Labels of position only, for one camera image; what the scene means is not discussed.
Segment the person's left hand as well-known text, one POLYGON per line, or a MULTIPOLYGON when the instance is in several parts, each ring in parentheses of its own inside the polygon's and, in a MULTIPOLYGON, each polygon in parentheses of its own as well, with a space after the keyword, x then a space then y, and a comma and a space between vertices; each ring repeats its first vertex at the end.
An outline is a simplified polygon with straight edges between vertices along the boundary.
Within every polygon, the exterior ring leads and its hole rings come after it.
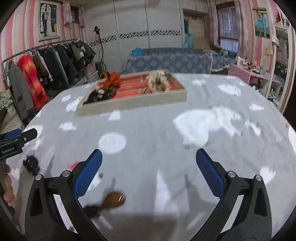
POLYGON ((11 185, 11 178, 9 176, 10 171, 10 166, 6 164, 6 174, 4 176, 4 186, 6 191, 4 192, 4 200, 7 202, 8 206, 15 206, 16 197, 14 196, 13 187, 11 185))

